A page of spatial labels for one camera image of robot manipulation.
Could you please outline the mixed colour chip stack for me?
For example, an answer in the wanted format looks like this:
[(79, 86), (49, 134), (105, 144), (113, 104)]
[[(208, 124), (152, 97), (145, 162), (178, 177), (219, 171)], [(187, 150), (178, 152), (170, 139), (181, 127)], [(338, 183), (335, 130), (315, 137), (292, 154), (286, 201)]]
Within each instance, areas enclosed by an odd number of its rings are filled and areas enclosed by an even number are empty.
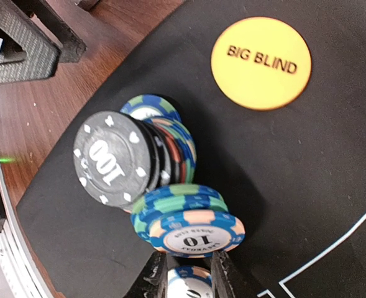
[(156, 94), (141, 94), (129, 99), (121, 112), (160, 134), (174, 171), (169, 179), (170, 184), (193, 182), (197, 162), (196, 146), (180, 114), (169, 101)]

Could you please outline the blue chip stack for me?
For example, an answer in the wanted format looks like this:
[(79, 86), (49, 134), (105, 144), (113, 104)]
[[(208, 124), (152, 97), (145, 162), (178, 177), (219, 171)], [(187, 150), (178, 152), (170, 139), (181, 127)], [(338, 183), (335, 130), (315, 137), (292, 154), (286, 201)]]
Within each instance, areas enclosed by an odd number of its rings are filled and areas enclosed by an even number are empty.
[(221, 194), (211, 187), (171, 184), (141, 196), (133, 205), (130, 222), (139, 238), (149, 242), (150, 226), (156, 220), (195, 209), (229, 210)]

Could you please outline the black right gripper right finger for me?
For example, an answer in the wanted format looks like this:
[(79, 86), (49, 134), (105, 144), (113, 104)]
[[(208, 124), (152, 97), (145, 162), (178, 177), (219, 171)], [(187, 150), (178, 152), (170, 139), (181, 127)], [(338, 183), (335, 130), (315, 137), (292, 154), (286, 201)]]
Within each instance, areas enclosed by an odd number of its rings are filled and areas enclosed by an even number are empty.
[(222, 250), (213, 252), (211, 277), (214, 297), (257, 297), (261, 288), (252, 274), (240, 270)]

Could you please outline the orange big blind button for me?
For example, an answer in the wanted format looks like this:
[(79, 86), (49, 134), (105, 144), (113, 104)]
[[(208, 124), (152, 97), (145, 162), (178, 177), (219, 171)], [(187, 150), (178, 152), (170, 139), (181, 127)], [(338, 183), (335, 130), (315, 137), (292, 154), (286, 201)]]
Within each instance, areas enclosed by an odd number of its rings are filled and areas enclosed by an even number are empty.
[(306, 88), (311, 70), (311, 53), (301, 34), (270, 17), (235, 22), (211, 52), (219, 89), (236, 104), (257, 111), (294, 101)]

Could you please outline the black hundred chip stack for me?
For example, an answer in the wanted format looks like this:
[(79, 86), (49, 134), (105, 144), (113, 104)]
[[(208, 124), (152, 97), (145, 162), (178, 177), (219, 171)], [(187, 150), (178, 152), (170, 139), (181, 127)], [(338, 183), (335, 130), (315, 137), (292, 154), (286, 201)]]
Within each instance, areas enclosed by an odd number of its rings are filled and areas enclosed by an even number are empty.
[(114, 111), (97, 112), (81, 124), (73, 161), (93, 199), (126, 212), (140, 196), (173, 177), (165, 137), (143, 120)]

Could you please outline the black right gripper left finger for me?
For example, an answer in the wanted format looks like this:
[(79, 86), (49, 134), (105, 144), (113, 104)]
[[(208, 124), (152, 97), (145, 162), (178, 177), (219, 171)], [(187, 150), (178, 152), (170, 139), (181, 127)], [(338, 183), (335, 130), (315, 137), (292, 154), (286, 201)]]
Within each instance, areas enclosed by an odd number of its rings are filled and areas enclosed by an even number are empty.
[(124, 298), (164, 298), (167, 296), (167, 257), (155, 251)]

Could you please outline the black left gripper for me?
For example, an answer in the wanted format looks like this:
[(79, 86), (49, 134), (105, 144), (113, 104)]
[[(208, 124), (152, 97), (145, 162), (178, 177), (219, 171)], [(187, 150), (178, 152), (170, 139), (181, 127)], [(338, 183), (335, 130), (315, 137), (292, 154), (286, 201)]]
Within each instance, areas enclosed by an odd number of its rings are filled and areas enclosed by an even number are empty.
[(86, 44), (47, 1), (0, 1), (0, 84), (47, 79)]

